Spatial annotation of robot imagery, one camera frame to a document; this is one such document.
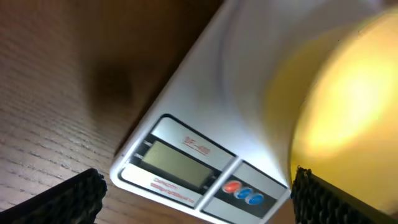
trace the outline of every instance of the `black textured edge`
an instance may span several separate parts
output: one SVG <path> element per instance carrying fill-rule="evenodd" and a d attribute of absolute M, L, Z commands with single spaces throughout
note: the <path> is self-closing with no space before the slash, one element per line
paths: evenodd
<path fill-rule="evenodd" d="M 68 180 L 65 180 L 61 184 L 58 184 L 46 190 L 45 192 L 26 200 L 25 202 L 1 212 L 0 220 L 2 220 L 4 223 L 10 223 L 17 218 L 26 216 L 34 212 L 39 206 L 51 201 L 55 197 L 62 195 L 67 190 L 74 188 L 74 186 L 76 186 L 82 180 L 85 180 L 91 176 L 97 176 L 100 179 L 103 179 L 103 176 L 100 175 L 96 169 L 90 168 Z"/>

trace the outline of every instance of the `digital kitchen scale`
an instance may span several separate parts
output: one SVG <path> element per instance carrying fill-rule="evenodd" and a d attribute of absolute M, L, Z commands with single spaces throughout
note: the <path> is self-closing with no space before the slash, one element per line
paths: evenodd
<path fill-rule="evenodd" d="M 242 111 L 252 113 L 245 105 L 256 100 L 239 85 L 246 75 L 265 76 L 258 67 L 277 51 L 279 35 L 322 2 L 298 10 L 289 0 L 225 1 L 115 157 L 113 183 L 212 223 L 268 221 L 290 195 L 288 149 L 251 131 Z M 270 25 L 285 17 L 282 28 Z M 233 100 L 237 90 L 247 102 Z"/>

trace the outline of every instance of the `wooden table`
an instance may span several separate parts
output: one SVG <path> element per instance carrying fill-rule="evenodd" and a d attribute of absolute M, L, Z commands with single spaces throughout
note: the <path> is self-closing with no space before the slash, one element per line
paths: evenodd
<path fill-rule="evenodd" d="M 0 209 L 94 167 L 98 223 L 201 223 L 115 187 L 111 161 L 220 1 L 0 1 Z"/>

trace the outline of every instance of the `lcd display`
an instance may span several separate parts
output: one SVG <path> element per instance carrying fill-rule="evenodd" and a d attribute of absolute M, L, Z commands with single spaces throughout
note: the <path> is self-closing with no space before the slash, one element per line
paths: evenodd
<path fill-rule="evenodd" d="M 178 151 L 156 141 L 142 162 L 200 188 L 213 171 Z"/>

